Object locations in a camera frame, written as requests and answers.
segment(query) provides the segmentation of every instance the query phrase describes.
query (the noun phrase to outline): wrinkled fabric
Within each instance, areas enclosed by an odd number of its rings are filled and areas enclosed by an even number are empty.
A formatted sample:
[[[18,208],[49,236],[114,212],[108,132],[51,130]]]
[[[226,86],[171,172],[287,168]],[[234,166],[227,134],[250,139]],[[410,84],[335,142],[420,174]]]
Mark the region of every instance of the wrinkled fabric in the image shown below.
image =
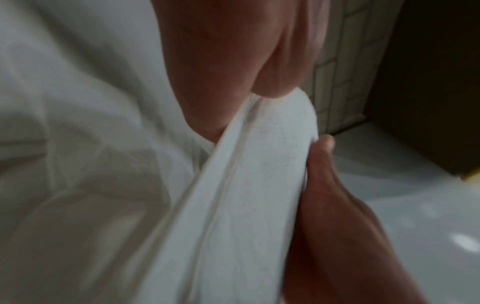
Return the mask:
[[[0,0],[0,303],[277,303],[315,112],[186,124],[147,0]]]

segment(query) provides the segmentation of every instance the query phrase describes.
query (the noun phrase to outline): white cloth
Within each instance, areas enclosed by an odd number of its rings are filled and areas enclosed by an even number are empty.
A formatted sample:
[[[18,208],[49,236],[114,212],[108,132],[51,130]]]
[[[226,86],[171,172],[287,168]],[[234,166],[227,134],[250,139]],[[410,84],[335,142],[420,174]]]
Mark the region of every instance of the white cloth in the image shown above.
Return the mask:
[[[0,304],[278,303],[316,137],[295,90],[198,138],[147,0],[0,0]]]

